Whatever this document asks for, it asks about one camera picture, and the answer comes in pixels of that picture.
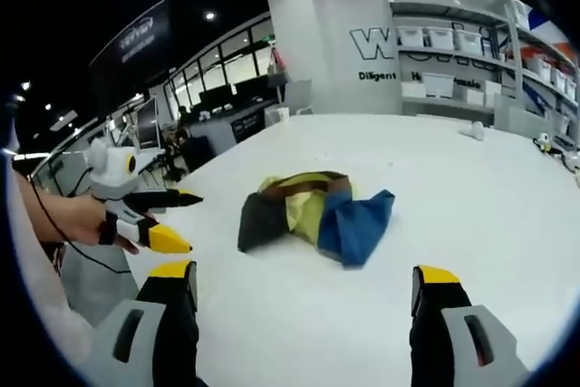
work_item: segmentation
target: white box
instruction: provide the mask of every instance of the white box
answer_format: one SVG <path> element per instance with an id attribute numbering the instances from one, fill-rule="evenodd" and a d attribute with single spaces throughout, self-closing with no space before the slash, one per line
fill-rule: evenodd
<path id="1" fill-rule="evenodd" d="M 576 101 L 576 84 L 570 76 L 565 77 L 565 96 L 572 102 Z"/>
<path id="2" fill-rule="evenodd" d="M 568 133 L 568 125 L 570 124 L 570 119 L 561 113 L 553 112 L 552 117 L 554 120 L 554 130 L 557 133 L 566 135 Z"/>
<path id="3" fill-rule="evenodd" d="M 453 80 L 455 76 L 438 73 L 423 73 L 423 83 L 427 95 L 434 95 L 435 97 L 449 97 L 453 96 Z"/>
<path id="4" fill-rule="evenodd" d="M 486 108 L 496 107 L 496 95 L 500 94 L 486 94 Z"/>
<path id="5" fill-rule="evenodd" d="M 456 29 L 454 35 L 457 50 L 463 53 L 482 55 L 480 34 Z"/>
<path id="6" fill-rule="evenodd" d="M 421 82 L 401 82 L 401 95 L 403 97 L 427 97 L 425 84 Z"/>
<path id="7" fill-rule="evenodd" d="M 566 75 L 552 67 L 552 83 L 561 92 L 566 92 Z"/>
<path id="8" fill-rule="evenodd" d="M 401 45 L 405 47 L 423 47 L 423 28 L 420 26 L 397 26 Z"/>
<path id="9" fill-rule="evenodd" d="M 485 94 L 501 94 L 501 83 L 485 81 L 483 82 L 483 92 Z"/>
<path id="10" fill-rule="evenodd" d="M 542 82 L 550 83 L 552 65 L 544 61 L 541 55 L 528 59 L 527 68 L 537 74 Z"/>
<path id="11" fill-rule="evenodd" d="M 470 88 L 463 89 L 463 96 L 465 101 L 469 104 L 478 104 L 483 106 L 485 94 L 481 91 L 471 90 Z"/>
<path id="12" fill-rule="evenodd" d="M 453 29 L 428 26 L 427 35 L 431 41 L 431 47 L 443 50 L 455 50 L 455 46 L 453 45 Z"/>
<path id="13" fill-rule="evenodd" d="M 532 8 L 520 0 L 496 0 L 490 6 L 489 11 L 495 12 L 502 17 L 506 17 L 506 7 L 511 15 L 513 15 L 517 27 L 529 31 L 529 20 L 527 18 Z"/>

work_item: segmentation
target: cloth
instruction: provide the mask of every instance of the cloth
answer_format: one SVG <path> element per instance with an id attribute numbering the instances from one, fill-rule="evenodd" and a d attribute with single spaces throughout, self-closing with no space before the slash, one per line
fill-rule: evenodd
<path id="1" fill-rule="evenodd" d="M 350 180 L 337 172 L 268 178 L 242 207 L 237 247 L 247 252 L 290 232 L 344 266 L 362 266 L 389 225 L 394 200 L 388 190 L 353 200 Z"/>
<path id="2" fill-rule="evenodd" d="M 361 201 L 350 190 L 328 194 L 318 249 L 338 255 L 343 266 L 363 266 L 389 225 L 394 201 L 388 190 Z"/>

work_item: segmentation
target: glass wall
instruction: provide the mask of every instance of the glass wall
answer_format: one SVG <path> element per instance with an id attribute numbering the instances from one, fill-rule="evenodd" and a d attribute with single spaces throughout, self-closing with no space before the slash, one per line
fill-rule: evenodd
<path id="1" fill-rule="evenodd" d="M 179 117 L 179 106 L 190 108 L 200 103 L 201 92 L 267 74 L 271 57 L 267 41 L 273 39 L 274 27 L 268 17 L 216 44 L 181 68 L 164 86 L 175 120 Z"/>

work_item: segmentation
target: human hand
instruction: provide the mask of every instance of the human hand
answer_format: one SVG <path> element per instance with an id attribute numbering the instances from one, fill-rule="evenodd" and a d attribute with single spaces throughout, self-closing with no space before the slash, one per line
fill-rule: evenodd
<path id="1" fill-rule="evenodd" d="M 67 200 L 66 214 L 61 220 L 64 234 L 84 245 L 98 245 L 99 228 L 106 216 L 104 204 L 89 195 Z M 131 254 L 139 254 L 138 248 L 124 237 L 116 235 L 114 243 Z"/>

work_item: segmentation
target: desk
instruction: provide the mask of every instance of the desk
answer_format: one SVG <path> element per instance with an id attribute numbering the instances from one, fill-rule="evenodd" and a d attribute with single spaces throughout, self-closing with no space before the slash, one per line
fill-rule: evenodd
<path id="1" fill-rule="evenodd" d="M 233 132 L 233 126 L 237 124 L 237 121 L 242 121 L 273 104 L 277 104 L 277 102 L 269 100 L 255 102 L 241 109 L 222 111 L 214 114 L 210 120 L 198 121 L 185 127 L 185 129 L 193 137 L 207 136 L 214 153 L 218 156 L 234 147 L 238 143 L 238 137 L 244 138 L 243 132 L 242 135 L 239 135 L 239 132 Z"/>
<path id="2" fill-rule="evenodd" d="M 530 140 L 486 130 L 478 142 L 458 134 L 464 125 L 293 117 L 183 179 L 204 202 L 159 220 L 190 240 L 198 261 L 199 375 L 216 387 L 410 385 L 417 264 L 459 276 L 537 368 L 579 295 L 580 190 Z M 383 188 L 397 196 L 366 266 L 344 271 L 290 236 L 239 253 L 246 196 L 268 175 L 317 169 L 348 174 L 358 198 Z M 127 256 L 139 286 L 154 266 L 183 257 Z"/>

